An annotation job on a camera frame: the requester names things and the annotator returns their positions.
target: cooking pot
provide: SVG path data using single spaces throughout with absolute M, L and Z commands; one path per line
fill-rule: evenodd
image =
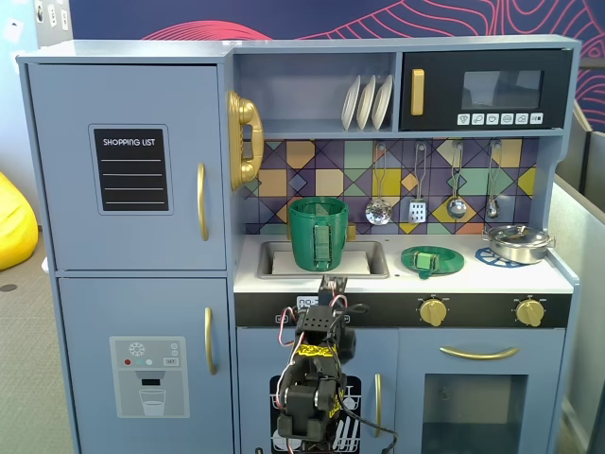
M 540 262 L 547 248 L 555 245 L 555 238 L 525 225 L 493 227 L 482 237 L 490 241 L 490 249 L 501 257 L 525 264 Z

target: telephone handset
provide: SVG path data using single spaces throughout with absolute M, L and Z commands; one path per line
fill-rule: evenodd
M 252 127 L 252 157 L 244 157 L 244 125 Z M 243 183 L 251 182 L 258 174 L 263 162 L 265 134 L 263 123 L 254 103 L 236 92 L 229 92 L 229 147 L 231 164 L 231 188 L 233 191 Z

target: oven handle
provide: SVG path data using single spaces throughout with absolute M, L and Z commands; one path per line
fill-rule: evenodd
M 513 348 L 509 348 L 507 350 L 504 350 L 502 352 L 488 353 L 488 354 L 470 353 L 470 352 L 465 352 L 463 350 L 458 350 L 457 348 L 453 348 L 453 347 L 442 347 L 442 348 L 440 348 L 440 350 L 447 355 L 452 355 L 453 357 L 464 358 L 464 359 L 475 359 L 475 360 L 479 360 L 479 361 L 489 361 L 489 360 L 493 360 L 493 359 L 504 359 L 504 358 L 512 357 L 513 355 L 516 355 L 517 353 L 519 353 L 519 351 L 521 349 L 513 347 Z

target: hanging utensil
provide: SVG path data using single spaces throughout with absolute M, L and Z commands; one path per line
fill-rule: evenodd
M 485 207 L 485 215 L 488 218 L 494 219 L 500 216 L 500 207 L 498 206 L 498 201 L 495 199 L 495 183 L 498 180 L 498 175 L 500 175 L 502 164 L 502 142 L 499 140 L 493 140 L 492 143 L 492 151 L 490 153 L 490 166 L 488 168 L 488 188 L 489 188 L 489 197 L 488 204 Z M 494 151 L 498 150 L 498 169 L 495 171 L 495 174 L 492 173 L 492 161 L 495 161 L 493 158 Z
M 460 181 L 460 171 L 462 170 L 462 152 L 463 145 L 461 141 L 457 141 L 452 144 L 456 150 L 460 151 L 459 160 L 458 160 L 458 172 L 454 173 L 454 156 L 452 157 L 452 179 L 454 180 L 454 187 L 452 191 L 452 199 L 447 204 L 447 213 L 454 219 L 464 218 L 466 215 L 466 202 L 462 197 L 458 195 L 458 182 Z
M 380 180 L 376 177 L 376 161 L 378 161 L 378 152 L 383 151 L 383 171 Z M 374 165 L 372 173 L 378 181 L 378 198 L 370 201 L 366 206 L 366 218 L 374 225 L 385 225 L 390 221 L 393 209 L 387 201 L 382 199 L 382 182 L 387 173 L 387 147 L 385 144 L 377 144 L 374 148 Z
M 423 180 L 426 175 L 426 144 L 424 142 L 416 142 L 416 155 L 414 157 L 414 177 L 416 178 L 416 198 L 412 199 L 409 203 L 409 215 L 407 216 L 407 222 L 410 224 L 418 224 L 420 222 L 426 222 L 426 201 L 423 199 Z M 418 178 L 418 151 L 424 153 L 424 170 L 423 177 Z

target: toy kitchen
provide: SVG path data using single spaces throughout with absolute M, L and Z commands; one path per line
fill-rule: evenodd
M 579 42 L 18 60 L 78 454 L 554 452 Z

